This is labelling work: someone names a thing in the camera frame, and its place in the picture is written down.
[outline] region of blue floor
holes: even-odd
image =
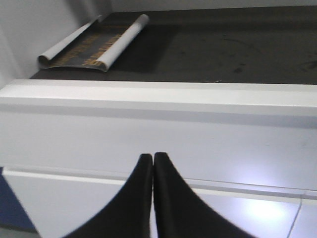
[[[35,230],[32,222],[1,174],[2,168],[0,167],[0,227]]]

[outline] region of white ledge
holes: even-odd
[[[317,85],[16,79],[3,105],[317,116]]]

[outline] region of paper roll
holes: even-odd
[[[122,34],[122,36],[103,53],[96,61],[103,64],[104,71],[108,71],[113,62],[119,57],[124,49],[133,41],[140,31],[148,24],[149,17],[145,14],[136,19],[135,22]]]
[[[47,51],[42,53],[38,57],[38,62],[40,63],[40,67],[45,67],[49,64],[49,61],[53,59],[59,52],[61,52],[66,46],[72,43],[81,33],[83,33],[88,27],[90,27],[93,23],[98,21],[99,17],[87,24],[83,25],[72,34],[58,42],[56,45],[49,48]]]

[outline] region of dark table surface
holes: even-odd
[[[317,83],[317,7],[112,13],[148,26],[106,73],[40,70],[33,79],[204,83]]]

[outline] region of black surface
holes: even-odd
[[[113,13],[126,24],[144,12]],[[317,83],[317,7],[145,12],[150,24],[107,73],[47,69],[34,79]]]
[[[66,238],[149,238],[152,177],[152,156],[143,154],[113,200]]]
[[[205,204],[166,153],[156,153],[154,205],[159,238],[252,238]]]

